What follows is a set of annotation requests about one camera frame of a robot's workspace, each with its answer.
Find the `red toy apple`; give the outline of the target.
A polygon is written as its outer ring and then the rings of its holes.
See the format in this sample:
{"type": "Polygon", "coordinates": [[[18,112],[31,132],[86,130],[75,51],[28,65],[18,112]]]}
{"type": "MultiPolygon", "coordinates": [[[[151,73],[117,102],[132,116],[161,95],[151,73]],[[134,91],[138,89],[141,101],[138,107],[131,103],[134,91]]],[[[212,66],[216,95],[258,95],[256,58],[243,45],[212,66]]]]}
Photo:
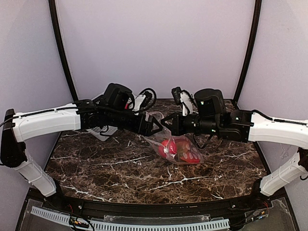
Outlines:
{"type": "Polygon", "coordinates": [[[161,142],[161,145],[159,146],[159,152],[161,155],[169,154],[176,154],[177,153],[177,147],[173,140],[163,140],[161,142]]]}

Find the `clear dotted zip top bag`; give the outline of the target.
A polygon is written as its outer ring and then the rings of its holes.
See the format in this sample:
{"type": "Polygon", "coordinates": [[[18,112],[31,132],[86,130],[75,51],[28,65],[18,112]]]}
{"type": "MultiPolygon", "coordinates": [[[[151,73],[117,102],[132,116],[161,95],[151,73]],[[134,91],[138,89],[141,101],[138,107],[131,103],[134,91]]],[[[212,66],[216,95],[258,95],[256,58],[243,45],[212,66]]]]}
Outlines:
{"type": "Polygon", "coordinates": [[[177,165],[197,165],[204,162],[196,146],[185,136],[173,136],[166,127],[154,135],[144,137],[156,154],[177,165]]]}

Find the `red orange toy mango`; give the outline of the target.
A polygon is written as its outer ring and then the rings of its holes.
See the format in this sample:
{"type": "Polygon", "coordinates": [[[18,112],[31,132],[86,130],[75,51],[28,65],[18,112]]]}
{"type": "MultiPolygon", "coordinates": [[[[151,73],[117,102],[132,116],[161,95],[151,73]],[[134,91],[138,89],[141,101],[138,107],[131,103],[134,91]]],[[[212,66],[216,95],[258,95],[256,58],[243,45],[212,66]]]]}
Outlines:
{"type": "Polygon", "coordinates": [[[200,158],[196,156],[195,154],[192,154],[191,152],[187,153],[181,153],[180,154],[180,160],[188,163],[188,164],[199,164],[201,163],[200,158]]]}

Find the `dark red toy fruit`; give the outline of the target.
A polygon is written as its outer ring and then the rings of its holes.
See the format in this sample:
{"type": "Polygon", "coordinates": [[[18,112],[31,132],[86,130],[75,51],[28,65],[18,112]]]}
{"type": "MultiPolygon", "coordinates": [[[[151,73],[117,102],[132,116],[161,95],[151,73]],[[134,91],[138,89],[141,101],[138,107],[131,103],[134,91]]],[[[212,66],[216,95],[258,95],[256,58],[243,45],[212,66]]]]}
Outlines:
{"type": "Polygon", "coordinates": [[[175,144],[178,152],[187,152],[192,148],[191,141],[187,138],[176,138],[175,144]]]}

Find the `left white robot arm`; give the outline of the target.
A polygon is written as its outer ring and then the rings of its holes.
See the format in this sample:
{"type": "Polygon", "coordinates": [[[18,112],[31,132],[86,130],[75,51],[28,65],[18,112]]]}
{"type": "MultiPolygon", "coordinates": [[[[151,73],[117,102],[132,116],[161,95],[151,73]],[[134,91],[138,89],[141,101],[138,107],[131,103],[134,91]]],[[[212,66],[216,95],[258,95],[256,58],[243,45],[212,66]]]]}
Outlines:
{"type": "Polygon", "coordinates": [[[156,92],[144,89],[137,97],[129,88],[110,83],[94,100],[79,100],[67,105],[29,113],[6,111],[1,123],[1,164],[15,169],[45,197],[61,195],[61,187],[26,151],[25,141],[34,137],[104,126],[152,136],[163,127],[145,111],[156,102],[156,92]]]}

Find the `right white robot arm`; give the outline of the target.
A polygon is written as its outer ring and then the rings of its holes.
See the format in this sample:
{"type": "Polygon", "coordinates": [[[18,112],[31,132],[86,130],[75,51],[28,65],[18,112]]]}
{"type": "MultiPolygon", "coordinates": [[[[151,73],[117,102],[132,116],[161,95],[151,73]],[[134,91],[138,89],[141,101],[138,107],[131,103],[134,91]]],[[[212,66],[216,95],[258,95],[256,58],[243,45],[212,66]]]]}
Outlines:
{"type": "Polygon", "coordinates": [[[220,90],[202,89],[193,96],[180,87],[173,88],[171,92],[175,103],[182,106],[182,112],[168,115],[161,124],[173,136],[206,134],[228,141],[267,141],[298,147],[288,162],[254,183],[252,195],[270,197],[308,172],[306,120],[269,117],[258,110],[227,112],[220,90]]]}

